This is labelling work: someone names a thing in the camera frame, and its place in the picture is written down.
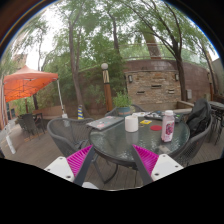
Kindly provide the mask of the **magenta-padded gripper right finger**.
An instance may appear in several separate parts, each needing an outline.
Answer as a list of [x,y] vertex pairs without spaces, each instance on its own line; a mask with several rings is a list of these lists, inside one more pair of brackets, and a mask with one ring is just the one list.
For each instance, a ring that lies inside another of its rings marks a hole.
[[143,185],[148,185],[183,169],[183,166],[173,160],[169,155],[157,155],[137,145],[133,145],[132,155],[142,178]]

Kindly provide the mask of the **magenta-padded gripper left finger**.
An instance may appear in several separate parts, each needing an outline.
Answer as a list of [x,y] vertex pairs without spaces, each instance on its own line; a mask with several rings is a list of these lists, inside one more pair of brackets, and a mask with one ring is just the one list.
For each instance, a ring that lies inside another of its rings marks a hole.
[[59,156],[45,168],[54,175],[68,180],[78,186],[92,186],[85,182],[88,168],[94,155],[93,146],[87,146],[68,157]]

